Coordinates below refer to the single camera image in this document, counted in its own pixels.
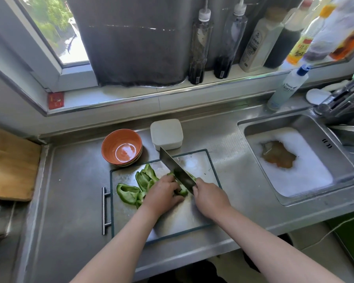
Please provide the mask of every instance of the hand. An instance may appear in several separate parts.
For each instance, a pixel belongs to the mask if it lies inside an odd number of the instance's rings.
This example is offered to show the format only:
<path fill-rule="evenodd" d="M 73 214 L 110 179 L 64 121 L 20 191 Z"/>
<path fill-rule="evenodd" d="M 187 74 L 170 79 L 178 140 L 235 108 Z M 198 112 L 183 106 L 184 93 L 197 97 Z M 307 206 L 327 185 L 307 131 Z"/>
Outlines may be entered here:
<path fill-rule="evenodd" d="M 173 175 L 165 175 L 150 189 L 139 209 L 150 210 L 157 218 L 184 200 L 174 191 L 180 189 Z"/>
<path fill-rule="evenodd" d="M 196 183 L 197 187 L 193 187 L 195 204 L 204 216 L 216 221 L 215 217 L 231 207 L 227 194 L 217 185 L 208 184 L 201 178 L 197 178 Z"/>

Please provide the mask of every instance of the kitchen sink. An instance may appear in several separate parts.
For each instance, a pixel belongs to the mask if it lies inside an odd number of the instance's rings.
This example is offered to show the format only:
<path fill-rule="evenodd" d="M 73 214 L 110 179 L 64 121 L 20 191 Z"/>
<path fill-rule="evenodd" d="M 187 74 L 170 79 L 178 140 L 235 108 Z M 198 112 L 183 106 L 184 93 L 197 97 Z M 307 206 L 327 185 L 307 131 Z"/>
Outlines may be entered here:
<path fill-rule="evenodd" d="M 354 159 L 310 110 L 238 126 L 281 204 L 354 185 Z"/>

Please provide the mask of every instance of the knife blade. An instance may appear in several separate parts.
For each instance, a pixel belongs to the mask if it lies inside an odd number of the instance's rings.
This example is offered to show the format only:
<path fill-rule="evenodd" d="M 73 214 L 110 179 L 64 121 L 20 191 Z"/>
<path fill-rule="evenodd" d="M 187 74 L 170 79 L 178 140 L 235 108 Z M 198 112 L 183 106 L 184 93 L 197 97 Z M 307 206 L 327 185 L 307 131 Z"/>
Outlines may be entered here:
<path fill-rule="evenodd" d="M 194 195 L 193 186 L 197 186 L 197 183 L 162 147 L 160 147 L 160 160 L 175 175 L 176 179 Z"/>

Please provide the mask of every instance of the ceramic bowl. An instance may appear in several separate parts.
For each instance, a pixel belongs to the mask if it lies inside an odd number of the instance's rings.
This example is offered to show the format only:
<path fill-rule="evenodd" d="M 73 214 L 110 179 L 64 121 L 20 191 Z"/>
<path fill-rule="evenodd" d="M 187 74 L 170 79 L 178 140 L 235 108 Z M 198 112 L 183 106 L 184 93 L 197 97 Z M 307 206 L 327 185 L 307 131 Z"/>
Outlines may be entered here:
<path fill-rule="evenodd" d="M 119 129 L 111 132 L 102 142 L 101 154 L 116 166 L 130 165 L 143 151 L 142 139 L 133 130 Z"/>

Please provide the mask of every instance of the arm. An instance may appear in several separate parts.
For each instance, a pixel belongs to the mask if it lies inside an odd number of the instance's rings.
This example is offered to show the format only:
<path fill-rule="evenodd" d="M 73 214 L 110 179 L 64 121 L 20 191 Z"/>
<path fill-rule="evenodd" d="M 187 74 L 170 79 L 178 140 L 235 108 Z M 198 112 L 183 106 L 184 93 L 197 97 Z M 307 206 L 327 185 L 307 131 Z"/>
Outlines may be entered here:
<path fill-rule="evenodd" d="M 195 203 L 246 252 L 270 283 L 343 283 L 320 264 L 231 207 L 226 193 L 197 179 Z"/>
<path fill-rule="evenodd" d="M 174 196 L 180 186 L 172 175 L 163 176 L 146 195 L 143 204 L 121 231 L 76 275 L 71 283 L 127 283 L 157 219 L 184 200 Z"/>

